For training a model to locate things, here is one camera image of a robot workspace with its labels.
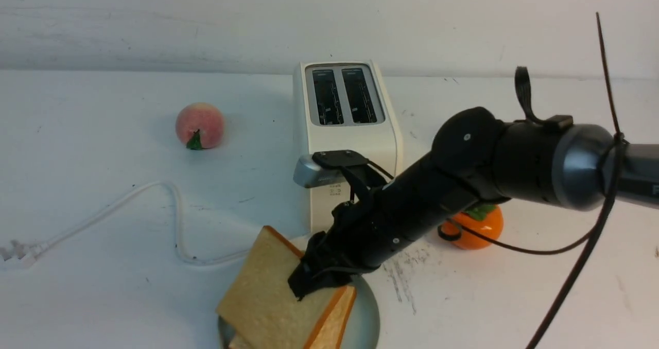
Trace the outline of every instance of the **white cord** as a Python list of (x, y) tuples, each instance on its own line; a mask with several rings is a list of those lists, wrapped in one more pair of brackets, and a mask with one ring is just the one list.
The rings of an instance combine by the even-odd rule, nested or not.
[(179, 193), (179, 189), (174, 185), (174, 183), (168, 182), (168, 181), (157, 181), (157, 182), (151, 182), (147, 183), (145, 185), (142, 185), (141, 187), (137, 187), (136, 189), (132, 190), (128, 194), (126, 194), (124, 197), (118, 199), (115, 203), (110, 204), (103, 210), (99, 211), (96, 215), (88, 218), (85, 220), (82, 224), (72, 227), (71, 229), (65, 230), (61, 234), (56, 235), (55, 237), (52, 237), (48, 241), (42, 242), (38, 245), (32, 246), (30, 248), (31, 253), (35, 256), (38, 257), (39, 255), (42, 255), (46, 251), (50, 250), (57, 244), (61, 243), (62, 241), (68, 239), (69, 237), (72, 237), (75, 234), (78, 234), (79, 232), (82, 232), (85, 229), (88, 229), (91, 227), (93, 224), (96, 224), (103, 218), (106, 218), (106, 216), (112, 214), (116, 210), (122, 208), (123, 205), (127, 204), (131, 199), (136, 197), (137, 195), (141, 194), (142, 192), (146, 191), (147, 189), (151, 187), (155, 187), (156, 185), (162, 185), (163, 187), (166, 187), (169, 189), (171, 192), (172, 196), (174, 196), (175, 200), (175, 206), (174, 206), (174, 211), (175, 211), (175, 223), (174, 227), (176, 229), (176, 253), (179, 257), (180, 260), (182, 260), (185, 263), (192, 264), (192, 265), (200, 265), (200, 266), (208, 266), (208, 265), (223, 265), (227, 264), (230, 262), (233, 262), (235, 260), (238, 260), (240, 258), (243, 258), (247, 253), (249, 253), (249, 250), (245, 251), (238, 251), (237, 253), (232, 253), (230, 255), (226, 255), (223, 257), (216, 257), (216, 258), (209, 258), (206, 260), (200, 260), (199, 258), (192, 257), (190, 253), (188, 253), (185, 243), (184, 243), (184, 238), (183, 238), (183, 201), (181, 201), (181, 194)]

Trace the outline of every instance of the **black cable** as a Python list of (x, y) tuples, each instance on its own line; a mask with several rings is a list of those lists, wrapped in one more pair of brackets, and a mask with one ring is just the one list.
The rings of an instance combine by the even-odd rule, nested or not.
[(621, 133), (620, 131), (620, 126), (617, 121), (616, 108), (614, 107), (614, 100), (611, 93), (611, 82), (609, 80), (609, 72), (606, 66), (606, 55), (604, 51), (602, 25), (600, 24), (600, 14), (597, 13), (596, 17), (597, 17), (597, 30), (598, 30), (598, 35), (600, 37), (600, 50), (602, 52), (602, 65), (604, 68), (606, 89), (608, 91), (608, 96), (609, 96), (609, 107), (611, 108), (611, 116), (612, 119), (614, 120), (614, 127), (616, 128), (616, 135), (614, 136), (614, 145), (615, 145), (614, 149), (616, 150), (616, 152), (614, 152), (614, 170), (612, 173), (611, 182), (609, 183), (609, 187), (606, 192), (604, 204), (602, 205), (602, 210), (600, 211), (600, 215), (598, 216), (597, 222), (595, 223), (595, 227), (593, 229), (593, 234), (591, 234), (591, 236), (588, 239), (588, 242), (586, 242), (586, 246), (584, 246), (583, 251), (581, 251), (581, 255), (579, 255), (579, 258), (577, 258), (574, 267), (572, 267), (572, 271), (570, 271), (570, 274), (568, 274), (567, 279), (565, 279), (565, 282), (563, 283), (561, 290), (558, 292), (556, 299), (554, 299), (553, 304), (551, 305), (549, 311), (544, 316), (544, 319), (542, 320), (541, 324), (537, 327), (536, 333), (531, 338), (529, 345), (527, 345), (527, 349), (534, 349), (537, 346), (537, 343), (539, 343), (540, 340), (542, 339), (544, 333), (551, 325), (551, 322), (555, 318), (556, 313), (558, 313), (558, 309), (560, 309), (561, 305), (565, 301), (565, 298), (570, 292), (570, 289), (572, 289), (572, 286), (574, 286), (574, 283), (577, 281), (577, 277), (579, 277), (579, 273), (581, 273), (583, 267), (586, 265), (586, 262), (588, 261), (588, 258), (590, 257), (591, 253), (593, 253), (593, 250), (595, 249), (595, 245), (597, 244), (597, 241), (600, 239), (600, 236), (602, 235), (602, 231), (604, 229), (604, 225), (606, 224), (606, 220), (608, 219), (609, 214), (611, 213), (614, 203), (616, 203), (617, 186), (620, 179), (620, 172), (622, 170), (622, 163), (624, 159), (624, 151), (625, 148), (627, 147), (627, 143), (624, 140), (623, 133)]
[(379, 166), (379, 165), (376, 164), (375, 162), (372, 162), (371, 160), (369, 160), (369, 165), (370, 165), (370, 166), (373, 166), (374, 168), (376, 168), (377, 171), (383, 173), (387, 178), (389, 178), (389, 180), (393, 180), (393, 175), (391, 175), (390, 173), (388, 173), (386, 170), (384, 170), (381, 166)]
[(558, 255), (560, 253), (565, 253), (566, 251), (570, 251), (576, 246), (581, 245), (584, 243), (593, 233), (593, 230), (595, 227), (593, 227), (591, 230), (588, 231), (588, 233), (584, 234), (583, 237), (577, 239), (577, 241), (574, 241), (570, 243), (569, 245), (565, 246), (564, 248), (556, 249), (556, 250), (531, 250), (531, 249), (524, 249), (524, 248), (518, 248), (517, 246), (509, 245), (507, 243), (503, 243), (501, 241), (497, 241), (496, 239), (489, 238), (487, 236), (483, 236), (482, 234), (476, 232), (475, 230), (468, 229), (468, 227), (462, 226), (462, 230), (466, 231), (469, 234), (473, 234), (474, 236), (490, 242), (494, 245), (500, 246), (504, 249), (512, 250), (512, 251), (517, 251), (518, 253), (524, 253), (524, 254), (531, 254), (531, 255)]

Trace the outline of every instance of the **orange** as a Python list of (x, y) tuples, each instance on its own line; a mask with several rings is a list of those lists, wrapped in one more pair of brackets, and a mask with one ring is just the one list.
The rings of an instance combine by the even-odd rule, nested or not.
[[(459, 213), (453, 217), (455, 222), (458, 222), (462, 227), (467, 227), (483, 236), (498, 239), (501, 236), (501, 232), (504, 230), (504, 215), (501, 213), (501, 208), (499, 206), (487, 206), (487, 209), (484, 212), (481, 211), (482, 215), (485, 215), (484, 219), (476, 220), (474, 217), (471, 217), (468, 213)], [(444, 222), (440, 227), (442, 227), (442, 232), (447, 235), (454, 235), (459, 232), (455, 225), (452, 225), (450, 222)], [(480, 239), (473, 234), (463, 231), (462, 237), (457, 239), (457, 241), (452, 241), (452, 244), (458, 246), (464, 250), (479, 250), (487, 248), (491, 245), (490, 242)]]

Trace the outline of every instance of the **cable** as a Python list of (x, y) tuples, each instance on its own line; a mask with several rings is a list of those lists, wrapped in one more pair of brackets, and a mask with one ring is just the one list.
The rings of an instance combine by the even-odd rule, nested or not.
[(595, 227), (593, 227), (591, 230), (588, 231), (588, 233), (584, 234), (583, 237), (577, 239), (577, 241), (574, 241), (574, 242), (570, 243), (569, 245), (564, 246), (563, 248), (560, 248), (560, 249), (556, 249), (556, 250), (531, 250), (531, 249), (518, 248), (517, 246), (513, 246), (513, 245), (509, 245), (507, 243), (503, 243), (501, 241), (497, 241), (496, 239), (492, 239), (492, 238), (489, 238), (487, 236), (483, 236), (482, 234), (476, 232), (475, 230), (469, 229), (468, 227), (465, 227), (461, 224), (460, 224), (460, 226), (461, 226), (462, 230), (466, 231), (469, 234), (473, 234), (474, 236), (476, 236), (476, 237), (478, 237), (478, 238), (480, 238), (484, 241), (490, 242), (490, 243), (492, 243), (494, 245), (497, 245), (497, 246), (500, 246), (501, 248), (504, 248), (504, 249), (517, 251), (518, 253), (524, 253), (524, 254), (530, 254), (530, 255), (558, 255), (558, 254), (561, 254), (561, 253), (565, 253), (567, 251), (570, 251), (570, 250), (576, 248), (577, 246), (581, 245), (582, 243), (584, 243), (591, 236), (591, 234), (593, 233), (593, 230), (595, 229)]
[(223, 265), (223, 264), (231, 263), (240, 258), (243, 258), (244, 256), (247, 255), (247, 253), (249, 253), (249, 250), (238, 251), (237, 253), (231, 253), (223, 257), (209, 258), (206, 260), (201, 260), (195, 256), (191, 256), (191, 254), (188, 252), (185, 246), (184, 237), (183, 237), (183, 201), (181, 201), (181, 194), (179, 192), (179, 189), (176, 187), (176, 185), (174, 185), (174, 183), (167, 181), (151, 182), (142, 185), (141, 187), (137, 187), (133, 191), (129, 192), (128, 194), (124, 195), (122, 198), (115, 201), (115, 203), (110, 204), (103, 210), (99, 211), (97, 214), (91, 216), (90, 218), (87, 218), (87, 220), (82, 222), (80, 225), (76, 225), (71, 229), (65, 230), (61, 234), (52, 237), (48, 241), (32, 246), (30, 250), (33, 251), (35, 257), (42, 255), (51, 248), (54, 248), (54, 246), (61, 243), (62, 241), (65, 241), (66, 239), (69, 239), (70, 237), (73, 237), (74, 235), (98, 223), (100, 220), (106, 218), (107, 216), (111, 215), (113, 212), (122, 208), (123, 205), (129, 203), (129, 201), (131, 199), (134, 199), (134, 197), (136, 197), (137, 195), (141, 194), (142, 192), (146, 191), (151, 187), (155, 187), (156, 185), (162, 185), (163, 187), (169, 189), (169, 192), (174, 197), (174, 201), (175, 201), (174, 227), (176, 231), (174, 249), (176, 250), (176, 254), (179, 257), (179, 259), (182, 260), (184, 263), (188, 263), (191, 265), (198, 265), (198, 266)]
[(376, 164), (375, 162), (372, 162), (371, 160), (369, 160), (369, 165), (370, 165), (370, 166), (373, 166), (373, 167), (376, 168), (379, 172), (383, 173), (387, 178), (389, 178), (389, 180), (393, 180), (393, 175), (391, 175), (390, 173), (388, 173), (388, 171), (384, 170), (381, 166), (379, 166), (379, 165)]
[(527, 345), (527, 349), (534, 349), (537, 346), (537, 343), (539, 343), (540, 340), (542, 339), (544, 333), (551, 325), (551, 322), (553, 321), (556, 314), (558, 313), (558, 310), (565, 301), (565, 298), (570, 292), (570, 289), (572, 289), (572, 286), (574, 286), (574, 283), (577, 281), (577, 277), (579, 277), (579, 273), (581, 273), (583, 267), (586, 265), (586, 262), (588, 261), (588, 258), (593, 253), (593, 250), (595, 249), (595, 245), (597, 244), (597, 241), (600, 239), (600, 236), (602, 235), (604, 225), (606, 224), (606, 221), (609, 217), (609, 214), (611, 213), (614, 203), (616, 203), (617, 186), (620, 179), (620, 173), (622, 171), (622, 164), (623, 164), (624, 153), (627, 147), (627, 143), (624, 139), (624, 134), (620, 131), (620, 126), (617, 121), (616, 108), (614, 107), (614, 100), (611, 93), (611, 81), (609, 79), (609, 72), (606, 66), (606, 55), (604, 51), (602, 25), (600, 24), (600, 14), (597, 13), (596, 17), (597, 17), (597, 30), (600, 38), (600, 50), (602, 52), (604, 79), (606, 82), (606, 87), (609, 96), (609, 107), (611, 108), (611, 117), (614, 120), (614, 127), (616, 128), (616, 135), (614, 135), (614, 149), (616, 150), (614, 152), (614, 169), (611, 177), (611, 182), (609, 183), (609, 186), (607, 188), (604, 204), (602, 205), (602, 210), (600, 211), (600, 215), (598, 216), (597, 222), (595, 223), (595, 227), (593, 228), (593, 234), (591, 234), (590, 238), (588, 239), (588, 242), (586, 242), (586, 246), (584, 246), (583, 251), (581, 251), (581, 255), (579, 255), (579, 258), (577, 258), (574, 267), (572, 267), (572, 271), (570, 271), (570, 274), (568, 274), (567, 279), (565, 279), (565, 282), (563, 283), (561, 290), (558, 292), (556, 299), (553, 301), (553, 304), (551, 305), (549, 311), (545, 315), (541, 324), (537, 327), (536, 333), (533, 335), (533, 337), (529, 341), (529, 344)]

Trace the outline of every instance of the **power plug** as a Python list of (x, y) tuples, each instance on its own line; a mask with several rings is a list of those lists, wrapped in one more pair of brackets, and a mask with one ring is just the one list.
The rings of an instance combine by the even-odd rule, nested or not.
[(28, 269), (36, 262), (37, 254), (31, 246), (12, 239), (10, 250), (0, 248), (0, 258), (0, 269)]
[[(300, 63), (293, 93), (300, 162), (315, 152), (353, 150), (394, 176), (402, 171), (403, 138), (375, 63)], [(312, 234), (329, 229), (332, 210), (350, 199), (346, 182), (330, 182), (303, 195), (303, 222)]]

